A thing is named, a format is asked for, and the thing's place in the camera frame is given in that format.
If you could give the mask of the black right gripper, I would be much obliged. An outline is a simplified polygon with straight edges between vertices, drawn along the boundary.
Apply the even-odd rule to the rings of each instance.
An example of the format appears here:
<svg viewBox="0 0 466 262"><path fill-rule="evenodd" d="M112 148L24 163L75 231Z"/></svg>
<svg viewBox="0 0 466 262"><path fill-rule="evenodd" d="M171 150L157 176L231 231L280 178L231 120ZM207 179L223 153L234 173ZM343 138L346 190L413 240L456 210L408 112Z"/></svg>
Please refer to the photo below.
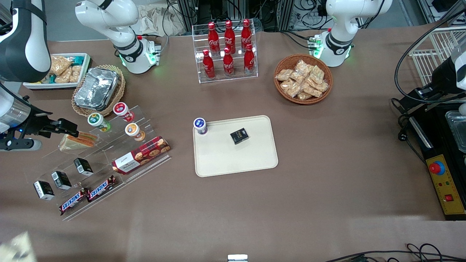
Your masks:
<svg viewBox="0 0 466 262"><path fill-rule="evenodd" d="M28 118L20 125L22 131L20 138L28 135L43 136L50 138L52 133L63 133L73 137L78 137L77 124L60 118L57 121L49 119L51 113L31 109Z"/></svg>

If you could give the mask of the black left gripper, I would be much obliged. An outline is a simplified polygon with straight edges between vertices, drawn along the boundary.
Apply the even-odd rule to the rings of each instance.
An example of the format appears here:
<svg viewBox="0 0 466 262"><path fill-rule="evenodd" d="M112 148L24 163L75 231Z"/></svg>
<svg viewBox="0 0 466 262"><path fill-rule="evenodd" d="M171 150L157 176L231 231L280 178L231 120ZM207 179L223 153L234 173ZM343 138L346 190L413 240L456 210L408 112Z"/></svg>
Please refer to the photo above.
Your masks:
<svg viewBox="0 0 466 262"><path fill-rule="evenodd" d="M410 92L405 92L401 87L395 86L403 95L401 99L395 99L395 101L398 101L398 109L400 111L411 111L424 104L439 102L439 100L436 100L438 94L446 96L461 92L456 84L456 69L451 57L433 70L431 80L431 86L414 88Z"/></svg>

